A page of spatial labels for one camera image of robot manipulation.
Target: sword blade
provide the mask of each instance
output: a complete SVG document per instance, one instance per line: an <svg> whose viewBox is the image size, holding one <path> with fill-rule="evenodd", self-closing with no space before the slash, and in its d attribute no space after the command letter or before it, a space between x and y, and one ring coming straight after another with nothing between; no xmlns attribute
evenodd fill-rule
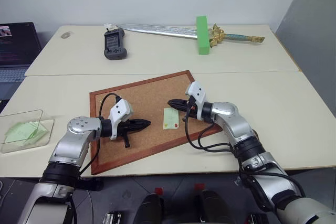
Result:
<svg viewBox="0 0 336 224"><path fill-rule="evenodd" d="M158 34L158 35L168 35L181 38L192 38L197 39L196 29L181 28L181 27L169 27L169 26L152 26L152 25L141 25L141 24L122 24L117 25L119 28L128 31L137 31L146 34Z"/></svg>

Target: white table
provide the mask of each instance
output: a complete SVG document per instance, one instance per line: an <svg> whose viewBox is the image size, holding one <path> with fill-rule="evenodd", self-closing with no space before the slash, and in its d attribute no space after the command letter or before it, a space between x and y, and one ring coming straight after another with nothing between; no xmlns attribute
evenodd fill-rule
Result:
<svg viewBox="0 0 336 224"><path fill-rule="evenodd" d="M336 165L336 119L302 72L194 73L210 102L236 104L284 169ZM42 109L55 118L50 143L1 154L0 176L40 177L67 122L89 116L89 92L159 76L157 74L27 77L2 115ZM204 143L227 140L223 133ZM99 176L227 172L237 170L232 154L210 154L189 144L109 170ZM91 176L88 169L84 176Z"/></svg>
<svg viewBox="0 0 336 224"><path fill-rule="evenodd" d="M27 76L64 74L165 74L298 71L268 25L223 26L227 33L264 36L263 43L227 42L199 55L197 41L125 30L124 60L105 58L103 26L62 26L45 46ZM70 37L60 36L69 31Z"/></svg>

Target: green foam block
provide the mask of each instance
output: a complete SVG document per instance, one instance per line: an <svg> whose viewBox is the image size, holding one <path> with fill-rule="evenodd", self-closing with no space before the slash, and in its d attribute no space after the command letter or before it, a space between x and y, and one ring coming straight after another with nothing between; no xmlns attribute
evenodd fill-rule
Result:
<svg viewBox="0 0 336 224"><path fill-rule="evenodd" d="M210 51L209 33L208 33L208 22L206 16L198 16L196 18L197 25L197 43L198 43L198 54L208 55Z"/></svg>

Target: toy sword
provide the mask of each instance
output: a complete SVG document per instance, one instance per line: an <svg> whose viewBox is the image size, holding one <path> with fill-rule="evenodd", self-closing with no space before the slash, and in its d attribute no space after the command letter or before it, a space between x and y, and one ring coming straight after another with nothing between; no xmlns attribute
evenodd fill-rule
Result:
<svg viewBox="0 0 336 224"><path fill-rule="evenodd" d="M117 25L118 27L129 30L137 31L140 33L147 34L158 34L158 35L168 35L181 38L192 38L197 39L197 29L191 28L180 28L180 27L168 27L168 26L152 26L152 25L140 25L140 24L123 24ZM219 42L224 39L227 40L240 40L240 41L251 41L251 42L263 42L264 37L257 36L245 36L238 34L225 34L223 29L221 29L216 24L212 29L208 29L210 46L216 46Z"/></svg>

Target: laptop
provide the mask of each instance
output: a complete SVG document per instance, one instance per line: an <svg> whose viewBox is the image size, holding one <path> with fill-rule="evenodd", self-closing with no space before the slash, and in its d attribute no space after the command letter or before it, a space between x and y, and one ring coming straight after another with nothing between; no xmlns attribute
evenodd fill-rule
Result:
<svg viewBox="0 0 336 224"><path fill-rule="evenodd" d="M41 52L33 22L0 24L0 100L9 100Z"/></svg>

